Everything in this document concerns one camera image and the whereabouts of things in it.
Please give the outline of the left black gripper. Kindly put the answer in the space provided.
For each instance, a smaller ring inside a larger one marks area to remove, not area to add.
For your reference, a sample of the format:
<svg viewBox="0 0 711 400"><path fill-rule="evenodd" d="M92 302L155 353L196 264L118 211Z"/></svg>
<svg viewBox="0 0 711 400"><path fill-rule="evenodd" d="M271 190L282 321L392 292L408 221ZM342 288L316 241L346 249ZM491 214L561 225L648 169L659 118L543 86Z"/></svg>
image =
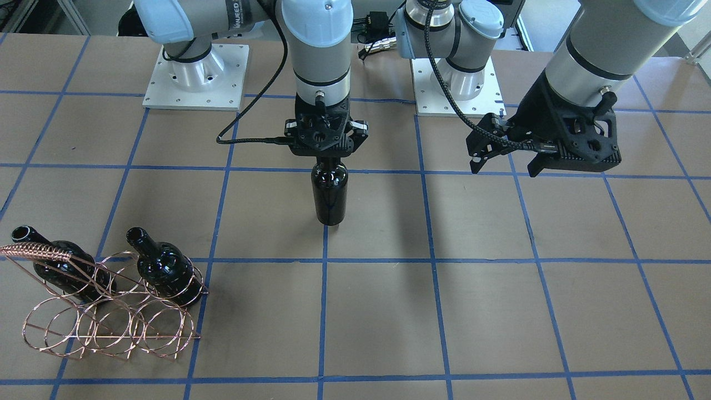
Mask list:
<svg viewBox="0 0 711 400"><path fill-rule="evenodd" d="M617 94L602 94L593 107L578 106L557 94L544 73L536 79L508 120L490 112L480 119L465 144L470 171L478 174L490 158L506 155L533 142L540 153L528 163L529 177L546 169L604 172L620 163L613 107Z"/></svg>

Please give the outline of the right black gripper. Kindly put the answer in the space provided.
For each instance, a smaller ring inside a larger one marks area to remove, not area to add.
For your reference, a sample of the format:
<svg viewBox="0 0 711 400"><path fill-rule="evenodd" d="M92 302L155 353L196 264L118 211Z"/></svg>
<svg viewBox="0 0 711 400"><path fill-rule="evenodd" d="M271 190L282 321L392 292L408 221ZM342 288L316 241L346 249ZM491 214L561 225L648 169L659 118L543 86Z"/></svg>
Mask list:
<svg viewBox="0 0 711 400"><path fill-rule="evenodd" d="M294 111L296 118L284 124L284 143L297 156L348 157L368 138L368 122L351 119L350 96L328 107L296 96Z"/></svg>

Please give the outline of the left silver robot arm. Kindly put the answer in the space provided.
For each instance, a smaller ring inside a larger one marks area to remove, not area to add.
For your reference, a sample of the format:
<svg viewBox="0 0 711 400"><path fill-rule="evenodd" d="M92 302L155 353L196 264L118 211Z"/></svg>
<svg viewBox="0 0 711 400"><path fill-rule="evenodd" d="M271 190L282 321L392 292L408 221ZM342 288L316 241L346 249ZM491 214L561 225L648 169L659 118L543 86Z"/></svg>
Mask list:
<svg viewBox="0 0 711 400"><path fill-rule="evenodd" d="M503 15L488 1L406 1L394 14L402 58L427 61L437 93L472 129L470 170L490 158L534 152L528 173L545 169L604 172L620 164L617 91L705 1L581 1L553 58L514 116L490 112L473 124L463 102L483 84L484 68L503 33Z"/></svg>

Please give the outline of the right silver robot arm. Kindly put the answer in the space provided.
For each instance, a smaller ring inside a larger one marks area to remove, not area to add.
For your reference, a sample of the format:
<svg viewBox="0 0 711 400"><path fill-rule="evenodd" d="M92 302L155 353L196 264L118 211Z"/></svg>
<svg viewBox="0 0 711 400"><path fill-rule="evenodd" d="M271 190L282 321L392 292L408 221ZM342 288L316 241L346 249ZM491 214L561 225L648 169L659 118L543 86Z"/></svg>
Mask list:
<svg viewBox="0 0 711 400"><path fill-rule="evenodd" d="M344 158L368 136L368 125L350 114L350 1L135 1L145 34L162 46L167 79L178 93L213 93L229 87L234 65L214 41L255 31L271 22L283 55L274 73L292 65L296 83L293 119L280 137L259 142L287 146L303 157Z"/></svg>

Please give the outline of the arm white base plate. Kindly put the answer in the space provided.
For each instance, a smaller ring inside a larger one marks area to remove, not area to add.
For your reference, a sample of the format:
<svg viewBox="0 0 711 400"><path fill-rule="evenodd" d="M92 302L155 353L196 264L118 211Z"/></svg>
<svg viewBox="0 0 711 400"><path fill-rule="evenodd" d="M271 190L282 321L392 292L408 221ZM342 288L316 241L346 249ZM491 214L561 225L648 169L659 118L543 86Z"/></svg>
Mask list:
<svg viewBox="0 0 711 400"><path fill-rule="evenodd" d="M143 106L186 111L239 111L251 48L246 44L214 44L193 63L158 55Z"/></svg>
<svg viewBox="0 0 711 400"><path fill-rule="evenodd" d="M465 73L437 58L438 68L448 89L467 117L481 118L493 112L504 117L507 112L492 59L487 60L483 70ZM424 58L411 60L417 114L419 116L455 116L455 110L447 101L430 61Z"/></svg>

